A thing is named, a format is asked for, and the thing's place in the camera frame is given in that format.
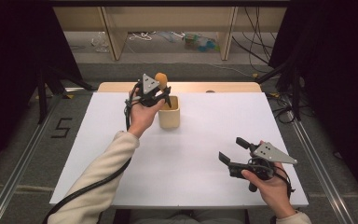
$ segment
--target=person's right hand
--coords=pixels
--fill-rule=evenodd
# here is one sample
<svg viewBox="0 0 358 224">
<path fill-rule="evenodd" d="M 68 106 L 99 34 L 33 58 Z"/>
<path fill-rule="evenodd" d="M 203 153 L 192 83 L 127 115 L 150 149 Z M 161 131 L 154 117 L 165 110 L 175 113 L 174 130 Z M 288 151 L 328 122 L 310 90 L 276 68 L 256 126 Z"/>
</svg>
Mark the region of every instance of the person's right hand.
<svg viewBox="0 0 358 224">
<path fill-rule="evenodd" d="M 274 164 L 283 169 L 281 163 L 275 162 Z M 276 169 L 276 172 L 286 177 L 282 170 Z M 277 218 L 290 217 L 296 213 L 287 196 L 287 185 L 279 177 L 273 176 L 269 180 L 262 180 L 248 170 L 242 170 L 241 173 L 260 190 L 264 202 L 274 211 Z"/>
</svg>

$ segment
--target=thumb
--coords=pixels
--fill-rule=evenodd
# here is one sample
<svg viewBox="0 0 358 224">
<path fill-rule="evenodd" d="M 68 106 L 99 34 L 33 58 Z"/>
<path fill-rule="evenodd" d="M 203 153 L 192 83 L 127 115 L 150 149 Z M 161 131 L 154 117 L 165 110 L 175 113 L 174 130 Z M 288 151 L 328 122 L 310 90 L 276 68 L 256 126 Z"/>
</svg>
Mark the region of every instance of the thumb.
<svg viewBox="0 0 358 224">
<path fill-rule="evenodd" d="M 254 184 L 256 187 L 260 188 L 263 184 L 263 181 L 257 177 L 254 173 L 248 171 L 248 170 L 242 170 L 241 174 L 243 177 L 245 177 L 247 180 L 249 180 L 252 184 Z"/>
</svg>

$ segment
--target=white table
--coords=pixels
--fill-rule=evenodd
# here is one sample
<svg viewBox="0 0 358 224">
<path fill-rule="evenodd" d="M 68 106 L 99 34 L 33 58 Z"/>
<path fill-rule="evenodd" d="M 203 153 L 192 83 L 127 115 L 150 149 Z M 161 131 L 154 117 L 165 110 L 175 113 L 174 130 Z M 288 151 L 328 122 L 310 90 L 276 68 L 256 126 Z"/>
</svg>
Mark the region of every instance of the white table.
<svg viewBox="0 0 358 224">
<path fill-rule="evenodd" d="M 261 139 L 287 153 L 269 103 L 261 92 L 183 93 L 181 125 L 163 130 L 158 118 L 141 138 L 125 171 L 116 208 L 250 208 L 266 205 L 249 182 L 229 176 L 218 160 L 221 151 L 234 162 L 250 156 L 235 143 L 242 137 L 257 144 Z M 59 202 L 83 170 L 100 155 L 118 130 L 125 130 L 126 92 L 94 93 L 68 161 L 50 203 Z M 296 191 L 291 203 L 307 206 L 308 200 L 293 165 L 284 168 Z"/>
</svg>

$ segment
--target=person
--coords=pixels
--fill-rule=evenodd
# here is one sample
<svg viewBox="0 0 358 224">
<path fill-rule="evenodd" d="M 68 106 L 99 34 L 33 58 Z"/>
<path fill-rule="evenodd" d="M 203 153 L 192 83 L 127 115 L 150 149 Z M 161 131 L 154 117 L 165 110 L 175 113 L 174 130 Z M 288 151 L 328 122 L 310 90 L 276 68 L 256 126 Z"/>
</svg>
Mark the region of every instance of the person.
<svg viewBox="0 0 358 224">
<path fill-rule="evenodd" d="M 83 189 L 90 184 L 105 179 L 113 172 L 119 170 L 128 159 L 131 158 L 135 149 L 140 146 L 140 137 L 152 125 L 155 115 L 164 104 L 164 99 L 161 99 L 151 107 L 145 107 L 136 103 L 133 104 L 131 109 L 130 128 L 126 132 L 119 131 L 116 133 L 112 143 L 108 146 L 106 151 L 86 168 L 83 174 L 68 190 L 66 196 L 79 189 Z M 242 174 L 259 188 L 263 200 L 274 211 L 277 217 L 277 223 L 310 223 L 306 214 L 295 211 L 291 206 L 287 198 L 286 186 L 283 181 L 278 178 L 263 181 L 248 171 L 242 171 Z M 112 204 L 121 177 L 122 174 L 112 181 L 107 182 L 96 189 L 92 189 L 91 191 L 74 198 L 69 203 L 66 203 L 57 212 L 48 217 L 48 223 L 97 223 L 101 212 L 106 210 Z M 224 218 L 235 222 L 235 213 L 236 211 L 227 210 Z M 217 217 L 214 217 L 214 214 L 215 212 L 213 210 L 200 210 L 201 216 L 217 219 Z M 174 216 L 177 217 L 178 220 L 181 220 L 181 218 L 188 219 L 188 216 L 182 213 L 174 214 Z"/>
</svg>

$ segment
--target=cup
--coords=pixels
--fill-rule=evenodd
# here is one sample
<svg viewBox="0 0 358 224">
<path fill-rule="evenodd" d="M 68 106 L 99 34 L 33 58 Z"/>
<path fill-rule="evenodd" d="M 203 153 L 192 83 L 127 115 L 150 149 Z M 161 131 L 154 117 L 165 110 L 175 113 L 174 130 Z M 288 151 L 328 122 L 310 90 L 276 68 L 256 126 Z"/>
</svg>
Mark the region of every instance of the cup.
<svg viewBox="0 0 358 224">
<path fill-rule="evenodd" d="M 180 107 L 177 96 L 170 96 L 171 107 L 166 103 L 158 111 L 159 126 L 163 129 L 177 128 L 180 125 Z"/>
</svg>

